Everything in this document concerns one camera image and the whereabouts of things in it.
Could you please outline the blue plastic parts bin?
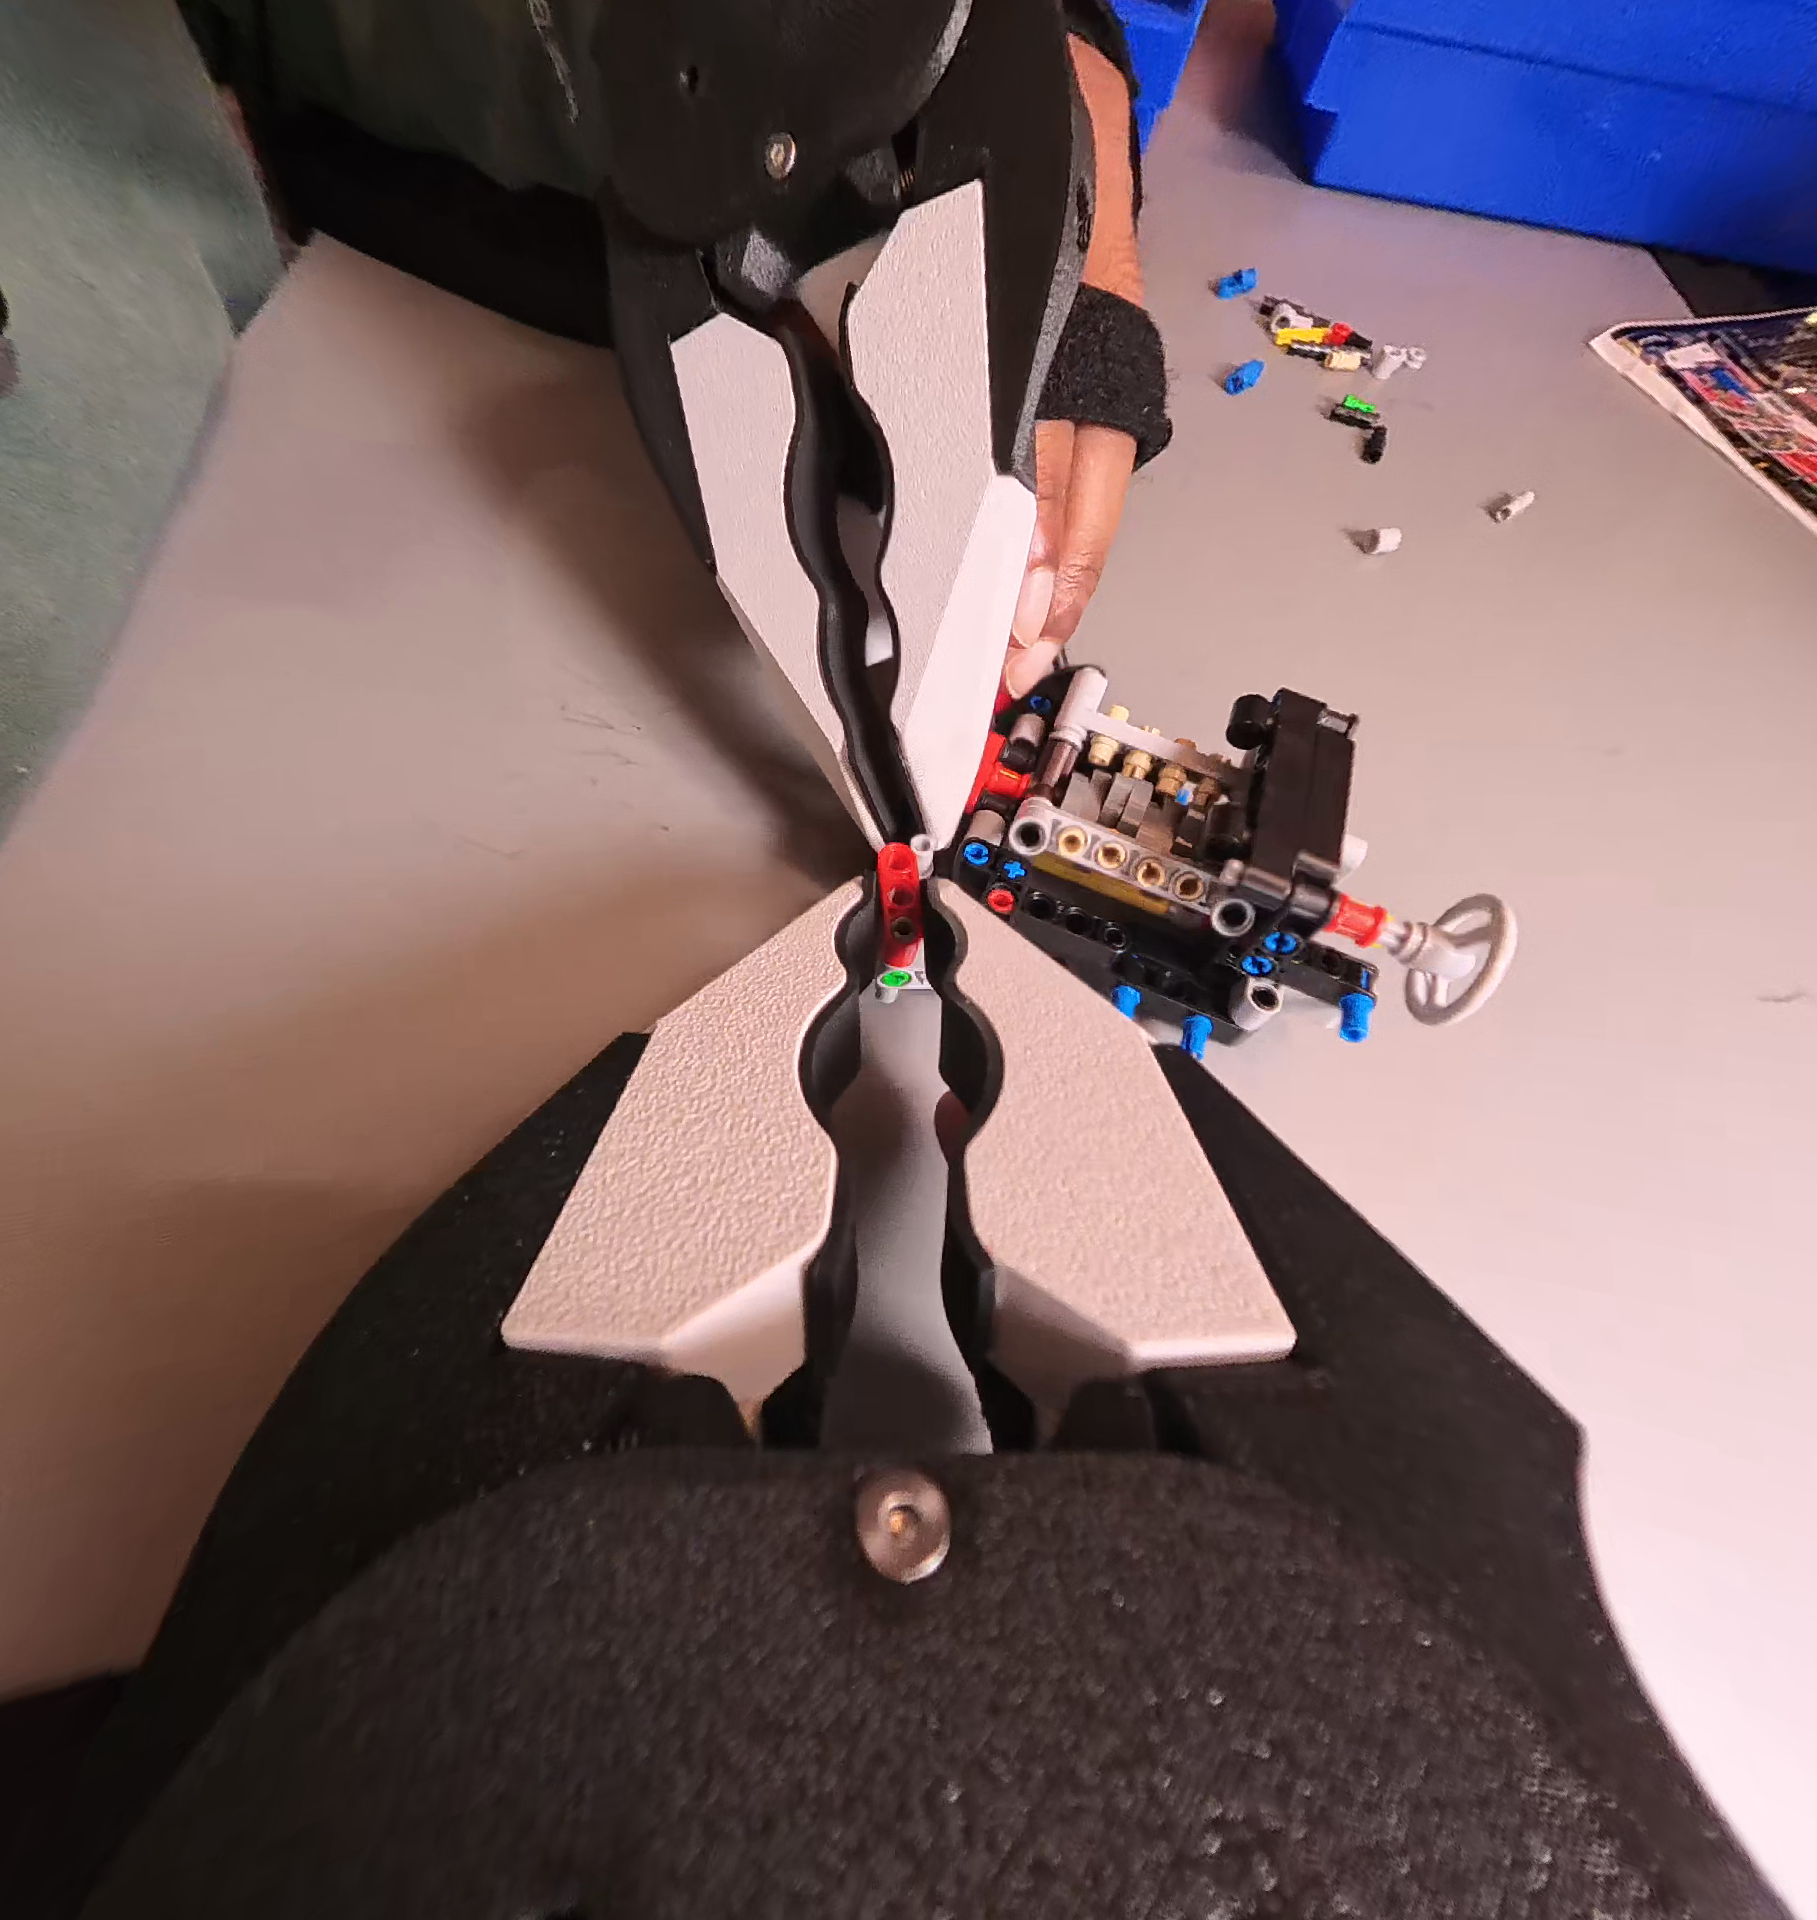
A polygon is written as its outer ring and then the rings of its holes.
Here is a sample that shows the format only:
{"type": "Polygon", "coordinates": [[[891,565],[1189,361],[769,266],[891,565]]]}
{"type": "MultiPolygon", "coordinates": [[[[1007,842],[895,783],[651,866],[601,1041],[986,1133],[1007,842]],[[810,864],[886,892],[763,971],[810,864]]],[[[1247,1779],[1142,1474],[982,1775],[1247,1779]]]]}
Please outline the blue plastic parts bin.
{"type": "Polygon", "coordinates": [[[1136,80],[1136,127],[1146,148],[1183,80],[1208,3],[1114,3],[1136,80]]]}
{"type": "Polygon", "coordinates": [[[1817,276],[1817,3],[1276,3],[1328,188],[1817,276]]]}

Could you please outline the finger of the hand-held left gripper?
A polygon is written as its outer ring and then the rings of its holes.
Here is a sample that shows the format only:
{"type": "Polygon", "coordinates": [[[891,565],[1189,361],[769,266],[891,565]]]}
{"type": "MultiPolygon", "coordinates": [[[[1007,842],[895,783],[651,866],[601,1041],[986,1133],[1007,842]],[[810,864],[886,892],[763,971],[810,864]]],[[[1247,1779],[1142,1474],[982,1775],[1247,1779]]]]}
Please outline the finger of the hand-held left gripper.
{"type": "Polygon", "coordinates": [[[792,725],[869,844],[871,607],[848,563],[834,448],[806,340],[729,313],[672,345],[717,587],[787,688],[792,725]]]}
{"type": "Polygon", "coordinates": [[[895,740],[923,830],[944,846],[975,783],[1034,529],[1031,493],[994,458],[979,182],[895,223],[848,294],[844,345],[890,463],[879,587],[895,626],[895,740]]]}

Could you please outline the small multicoloured lego piece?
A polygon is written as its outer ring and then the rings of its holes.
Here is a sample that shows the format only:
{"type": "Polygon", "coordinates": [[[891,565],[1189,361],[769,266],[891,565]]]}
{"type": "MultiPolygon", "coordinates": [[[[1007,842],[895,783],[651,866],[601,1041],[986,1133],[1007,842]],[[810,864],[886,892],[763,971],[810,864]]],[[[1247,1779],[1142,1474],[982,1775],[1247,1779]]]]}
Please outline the small multicoloured lego piece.
{"type": "Polygon", "coordinates": [[[1279,295],[1257,303],[1257,319],[1284,356],[1309,361],[1328,372],[1356,372],[1374,355],[1374,344],[1348,323],[1326,321],[1279,295]]]}

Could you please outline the lego car chassis assembly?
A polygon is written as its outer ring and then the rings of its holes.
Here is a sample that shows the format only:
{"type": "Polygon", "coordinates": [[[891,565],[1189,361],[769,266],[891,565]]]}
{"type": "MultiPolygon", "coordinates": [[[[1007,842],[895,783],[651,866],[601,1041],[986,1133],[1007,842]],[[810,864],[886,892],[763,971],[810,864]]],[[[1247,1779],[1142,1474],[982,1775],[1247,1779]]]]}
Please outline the lego car chassis assembly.
{"type": "Polygon", "coordinates": [[[956,842],[932,873],[958,886],[1125,1017],[1204,1060],[1322,1013],[1368,1039],[1384,963],[1419,1026],[1470,1019],[1519,942],[1511,909],[1466,896],[1420,921],[1362,903],[1348,830],[1356,718],[1294,688],[1232,702],[1223,753],[1109,702],[1065,665],[1002,704],[956,842]]]}

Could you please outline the lego sticker sheet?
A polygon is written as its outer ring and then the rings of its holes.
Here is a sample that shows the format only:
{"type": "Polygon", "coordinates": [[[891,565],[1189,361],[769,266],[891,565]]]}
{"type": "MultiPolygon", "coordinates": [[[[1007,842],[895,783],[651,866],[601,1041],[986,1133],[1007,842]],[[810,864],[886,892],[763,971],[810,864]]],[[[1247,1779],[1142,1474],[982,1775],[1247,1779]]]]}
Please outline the lego sticker sheet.
{"type": "Polygon", "coordinates": [[[1817,306],[1632,323],[1590,350],[1817,534],[1817,306]]]}

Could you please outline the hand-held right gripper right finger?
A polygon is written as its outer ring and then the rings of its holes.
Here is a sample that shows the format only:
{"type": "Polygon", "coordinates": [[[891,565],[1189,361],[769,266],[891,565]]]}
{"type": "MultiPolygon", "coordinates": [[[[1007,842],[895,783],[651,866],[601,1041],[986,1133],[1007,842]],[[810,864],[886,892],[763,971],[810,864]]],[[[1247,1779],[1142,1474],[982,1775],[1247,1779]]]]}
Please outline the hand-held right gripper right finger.
{"type": "Polygon", "coordinates": [[[930,892],[944,1304],[994,1429],[1078,1388],[1286,1357],[1296,1332],[1168,1082],[1189,1069],[958,887],[930,892]]]}

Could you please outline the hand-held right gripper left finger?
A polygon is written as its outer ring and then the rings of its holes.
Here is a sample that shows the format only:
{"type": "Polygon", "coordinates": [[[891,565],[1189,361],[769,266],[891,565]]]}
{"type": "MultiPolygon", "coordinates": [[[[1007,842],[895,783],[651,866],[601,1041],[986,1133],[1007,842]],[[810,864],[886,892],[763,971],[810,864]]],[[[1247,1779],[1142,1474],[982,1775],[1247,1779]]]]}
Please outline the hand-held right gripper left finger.
{"type": "Polygon", "coordinates": [[[507,1346],[715,1379],[761,1405],[806,1357],[840,1159],[803,1042],[848,994],[849,881],[663,1013],[507,1310],[507,1346]]]}

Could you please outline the person's left hand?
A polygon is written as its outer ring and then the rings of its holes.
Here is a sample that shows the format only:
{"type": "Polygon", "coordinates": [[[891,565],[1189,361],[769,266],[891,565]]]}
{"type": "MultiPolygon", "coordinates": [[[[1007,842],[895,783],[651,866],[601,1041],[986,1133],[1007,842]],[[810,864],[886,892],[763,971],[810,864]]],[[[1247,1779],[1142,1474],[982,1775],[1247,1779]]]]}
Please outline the person's left hand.
{"type": "MultiPolygon", "coordinates": [[[[1139,307],[1145,281],[1128,85],[1083,38],[1070,39],[1070,54],[1093,137],[1095,209],[1081,281],[1139,307]]],[[[1073,636],[1115,539],[1136,452],[1129,436],[1106,426],[1040,422],[1034,457],[1036,525],[1002,670],[1009,697],[1031,694],[1073,636]]]]}

